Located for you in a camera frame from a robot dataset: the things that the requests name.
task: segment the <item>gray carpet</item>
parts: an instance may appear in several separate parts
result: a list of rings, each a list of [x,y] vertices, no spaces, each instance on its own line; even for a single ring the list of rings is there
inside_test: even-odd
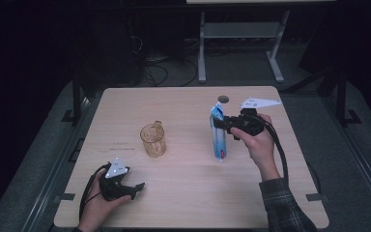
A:
[[[239,45],[232,47],[229,54],[208,55],[205,86],[272,85],[284,89],[309,75],[298,68],[305,45],[286,43],[277,55],[286,81],[276,84],[264,53],[268,47],[268,43]],[[196,64],[195,55],[188,59]],[[188,62],[172,60],[160,65],[169,73],[161,86],[180,86],[194,76],[195,69]],[[156,79],[163,79],[158,69],[151,71]],[[347,107],[357,113],[362,124],[343,129],[332,116],[330,105],[335,104],[335,95],[327,99],[318,97],[318,84],[315,81],[281,98],[304,157],[314,170],[314,180],[320,184],[321,194],[328,197],[324,206],[330,224],[322,231],[370,232],[371,189],[343,131],[352,135],[371,166],[371,111],[360,92],[348,84]],[[199,85],[194,79],[188,86]],[[143,80],[136,87],[146,86],[148,83]],[[65,111],[72,109],[71,85],[65,87],[0,202],[0,231],[71,231],[53,226],[53,218],[59,205],[58,196],[64,192],[73,169],[73,162],[68,159],[79,139],[85,137],[100,97],[98,92],[90,103],[86,102],[79,124],[72,127],[71,123],[61,122]]]

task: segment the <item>table leg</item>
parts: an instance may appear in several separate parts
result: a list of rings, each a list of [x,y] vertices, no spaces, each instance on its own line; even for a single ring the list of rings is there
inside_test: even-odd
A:
[[[206,83],[206,63],[204,60],[204,16],[205,13],[201,13],[200,22],[200,52],[198,54],[198,82]]]
[[[273,46],[273,49],[272,51],[267,51],[267,58],[270,62],[273,76],[275,76],[276,82],[278,83],[282,83],[285,80],[284,77],[282,76],[281,70],[278,67],[278,63],[276,63],[275,56],[276,52],[279,49],[279,45],[281,44],[282,36],[284,35],[285,25],[287,23],[289,13],[290,11],[284,12],[284,15],[281,18],[281,22],[279,23],[278,31],[276,33],[275,44]]]

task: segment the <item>person's left hand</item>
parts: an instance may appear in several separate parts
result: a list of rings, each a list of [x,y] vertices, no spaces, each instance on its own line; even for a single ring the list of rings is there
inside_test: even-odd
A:
[[[92,232],[100,227],[108,215],[123,203],[130,201],[131,196],[122,196],[113,201],[106,201],[100,193],[99,179],[106,170],[102,170],[96,175],[86,200],[89,200],[82,214],[77,228],[84,232]]]

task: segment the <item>hand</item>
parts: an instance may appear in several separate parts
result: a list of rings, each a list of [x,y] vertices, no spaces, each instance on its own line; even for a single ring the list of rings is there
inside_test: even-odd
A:
[[[271,123],[270,116],[265,114],[258,115]],[[260,169],[263,181],[280,178],[273,158],[273,139],[267,130],[264,129],[264,131],[255,136],[251,136],[237,128],[231,128],[231,133],[240,138],[248,148],[249,155]]]
[[[84,232],[92,232],[98,229],[108,215],[123,203],[130,201],[129,195],[122,196],[113,201],[106,201],[100,193],[99,179],[106,170],[102,170],[96,175],[89,192],[87,200],[89,200],[82,214],[77,228]]]

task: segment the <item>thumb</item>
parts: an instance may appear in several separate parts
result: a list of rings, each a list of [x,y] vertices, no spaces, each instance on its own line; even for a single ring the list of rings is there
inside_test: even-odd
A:
[[[130,195],[125,195],[125,196],[122,196],[112,202],[110,202],[112,205],[113,205],[113,208],[115,207],[118,207],[118,206],[121,206],[123,205],[125,202],[127,201],[130,201],[131,200],[131,196]]]

